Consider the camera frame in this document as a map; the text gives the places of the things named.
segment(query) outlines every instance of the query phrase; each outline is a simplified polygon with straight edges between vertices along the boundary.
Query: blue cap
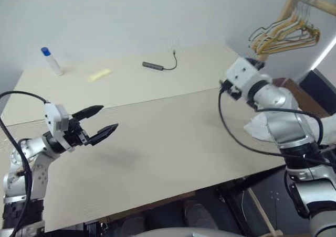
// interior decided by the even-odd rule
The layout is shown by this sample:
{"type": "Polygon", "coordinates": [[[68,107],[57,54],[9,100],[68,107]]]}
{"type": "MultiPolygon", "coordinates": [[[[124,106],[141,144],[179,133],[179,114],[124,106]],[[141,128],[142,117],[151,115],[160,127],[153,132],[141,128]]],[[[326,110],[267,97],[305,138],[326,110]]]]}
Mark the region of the blue cap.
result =
{"type": "Polygon", "coordinates": [[[43,53],[45,56],[49,56],[49,55],[50,55],[49,49],[46,48],[46,47],[42,47],[42,48],[41,48],[41,51],[42,51],[42,53],[43,53]]]}

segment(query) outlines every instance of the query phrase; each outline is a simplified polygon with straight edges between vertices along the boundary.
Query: table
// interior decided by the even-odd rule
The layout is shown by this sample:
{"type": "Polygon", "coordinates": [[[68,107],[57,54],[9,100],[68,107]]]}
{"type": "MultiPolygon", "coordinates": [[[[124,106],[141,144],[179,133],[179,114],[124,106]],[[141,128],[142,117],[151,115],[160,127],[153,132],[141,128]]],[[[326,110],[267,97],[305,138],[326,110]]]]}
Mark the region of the table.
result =
{"type": "MultiPolygon", "coordinates": [[[[281,158],[249,152],[233,142],[219,119],[217,97],[218,88],[208,89],[111,106],[83,120],[89,135],[108,124],[118,122],[119,127],[100,144],[78,147],[52,163],[45,197],[46,231],[282,165],[281,158]]],[[[243,125],[254,113],[243,101],[226,96],[224,111],[241,140],[276,152],[274,145],[257,142],[244,132],[243,125]]],[[[42,120],[10,126],[16,138],[40,136],[46,130],[42,120]]],[[[0,176],[4,176],[12,147],[3,134],[0,142],[0,176]]]]}

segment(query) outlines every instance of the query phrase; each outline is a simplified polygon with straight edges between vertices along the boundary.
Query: shoe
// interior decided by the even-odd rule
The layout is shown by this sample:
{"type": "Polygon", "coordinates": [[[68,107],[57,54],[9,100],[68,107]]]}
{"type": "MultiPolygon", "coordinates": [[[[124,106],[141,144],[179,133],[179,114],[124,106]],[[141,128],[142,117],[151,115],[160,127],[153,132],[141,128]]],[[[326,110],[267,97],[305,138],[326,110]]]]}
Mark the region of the shoe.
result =
{"type": "Polygon", "coordinates": [[[145,217],[142,213],[129,216],[123,222],[119,237],[129,237],[145,231],[145,217]]]}
{"type": "Polygon", "coordinates": [[[196,201],[189,200],[184,203],[185,222],[190,228],[209,228],[218,230],[218,226],[211,214],[196,201]]]}

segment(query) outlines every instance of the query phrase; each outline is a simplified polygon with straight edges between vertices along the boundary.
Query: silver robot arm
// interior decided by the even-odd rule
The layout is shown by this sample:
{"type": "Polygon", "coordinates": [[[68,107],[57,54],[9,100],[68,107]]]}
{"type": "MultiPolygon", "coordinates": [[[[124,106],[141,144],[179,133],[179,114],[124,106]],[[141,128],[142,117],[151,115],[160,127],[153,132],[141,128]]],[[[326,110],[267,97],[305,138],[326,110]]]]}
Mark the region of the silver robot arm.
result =
{"type": "MultiPolygon", "coordinates": [[[[89,137],[79,121],[98,113],[103,106],[92,106],[69,115],[62,105],[45,104],[45,121],[49,131],[41,137],[22,139],[18,143],[27,158],[32,174],[29,208],[20,230],[15,236],[40,236],[44,232],[42,219],[43,199],[46,195],[48,167],[65,151],[73,151],[78,145],[95,145],[107,138],[118,124],[107,126],[89,137]]],[[[10,154],[10,168],[3,181],[4,214],[0,237],[12,234],[26,200],[26,184],[22,160],[16,150],[10,154]]]]}
{"type": "MultiPolygon", "coordinates": [[[[235,99],[243,97],[253,108],[298,109],[291,92],[278,88],[258,72],[260,62],[239,58],[228,70],[223,84],[235,99]]],[[[331,166],[304,158],[327,161],[302,114],[265,112],[267,127],[280,152],[302,157],[285,158],[293,181],[290,196],[300,216],[310,220],[311,235],[336,236],[336,175],[331,166]]]]}

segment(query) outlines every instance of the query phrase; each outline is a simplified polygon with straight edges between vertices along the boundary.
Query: hanger rack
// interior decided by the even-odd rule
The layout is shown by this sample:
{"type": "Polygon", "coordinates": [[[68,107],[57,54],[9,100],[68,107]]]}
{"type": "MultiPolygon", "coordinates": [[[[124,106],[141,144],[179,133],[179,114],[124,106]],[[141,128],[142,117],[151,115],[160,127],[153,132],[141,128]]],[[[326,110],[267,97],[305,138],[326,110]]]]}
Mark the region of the hanger rack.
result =
{"type": "MultiPolygon", "coordinates": [[[[289,18],[299,1],[322,10],[323,12],[336,16],[336,5],[326,0],[287,0],[277,21],[289,18]]],[[[261,61],[266,61],[268,56],[268,54],[259,55],[258,59],[261,61]]]]}

